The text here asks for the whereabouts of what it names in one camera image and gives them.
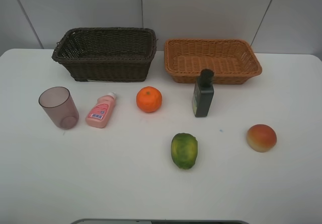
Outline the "translucent purple plastic cup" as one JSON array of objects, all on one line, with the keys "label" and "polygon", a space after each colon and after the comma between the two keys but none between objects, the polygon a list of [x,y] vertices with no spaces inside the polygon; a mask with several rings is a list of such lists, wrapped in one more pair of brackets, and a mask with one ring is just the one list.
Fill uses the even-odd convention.
[{"label": "translucent purple plastic cup", "polygon": [[78,123],[79,113],[67,88],[52,87],[45,90],[38,103],[58,128],[67,130]]}]

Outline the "orange mandarin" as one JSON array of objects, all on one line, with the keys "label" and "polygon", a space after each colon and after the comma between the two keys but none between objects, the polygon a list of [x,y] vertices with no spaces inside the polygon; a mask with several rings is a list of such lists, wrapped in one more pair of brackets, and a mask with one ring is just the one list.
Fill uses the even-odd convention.
[{"label": "orange mandarin", "polygon": [[161,107],[162,102],[161,92],[151,86],[142,88],[136,96],[137,107],[145,113],[157,111]]}]

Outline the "light orange wicker basket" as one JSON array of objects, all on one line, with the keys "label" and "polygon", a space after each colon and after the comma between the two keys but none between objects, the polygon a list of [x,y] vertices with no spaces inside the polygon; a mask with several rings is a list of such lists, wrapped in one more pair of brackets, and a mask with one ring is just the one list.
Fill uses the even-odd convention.
[{"label": "light orange wicker basket", "polygon": [[240,39],[169,39],[165,70],[177,83],[192,84],[203,69],[214,72],[214,84],[242,85],[262,67],[250,45]]}]

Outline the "green mango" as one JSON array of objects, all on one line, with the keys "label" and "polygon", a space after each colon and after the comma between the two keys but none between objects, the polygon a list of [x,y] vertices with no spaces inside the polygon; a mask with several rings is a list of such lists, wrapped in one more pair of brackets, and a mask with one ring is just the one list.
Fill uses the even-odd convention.
[{"label": "green mango", "polygon": [[197,159],[198,141],[189,133],[176,134],[171,142],[171,157],[174,164],[184,170],[191,169]]}]

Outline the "pink lotion bottle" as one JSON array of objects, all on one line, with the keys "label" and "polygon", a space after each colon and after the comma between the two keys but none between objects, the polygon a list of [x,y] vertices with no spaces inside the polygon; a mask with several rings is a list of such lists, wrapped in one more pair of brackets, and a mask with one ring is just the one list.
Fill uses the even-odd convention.
[{"label": "pink lotion bottle", "polygon": [[115,93],[100,97],[86,116],[87,125],[95,128],[106,127],[116,105],[116,99]]}]

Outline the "dark brown wicker basket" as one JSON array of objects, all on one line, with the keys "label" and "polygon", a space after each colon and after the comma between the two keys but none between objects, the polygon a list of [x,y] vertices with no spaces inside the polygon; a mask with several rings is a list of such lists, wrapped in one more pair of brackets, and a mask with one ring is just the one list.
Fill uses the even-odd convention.
[{"label": "dark brown wicker basket", "polygon": [[52,59],[78,82],[143,82],[156,53],[149,28],[74,28],[65,33]]}]

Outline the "dark green bottle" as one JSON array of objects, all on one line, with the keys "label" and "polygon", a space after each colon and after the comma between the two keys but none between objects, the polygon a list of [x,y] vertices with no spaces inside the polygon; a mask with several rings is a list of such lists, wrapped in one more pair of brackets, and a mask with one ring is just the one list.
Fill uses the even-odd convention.
[{"label": "dark green bottle", "polygon": [[213,77],[212,70],[203,69],[196,79],[192,98],[195,117],[207,117],[208,115],[214,96]]}]

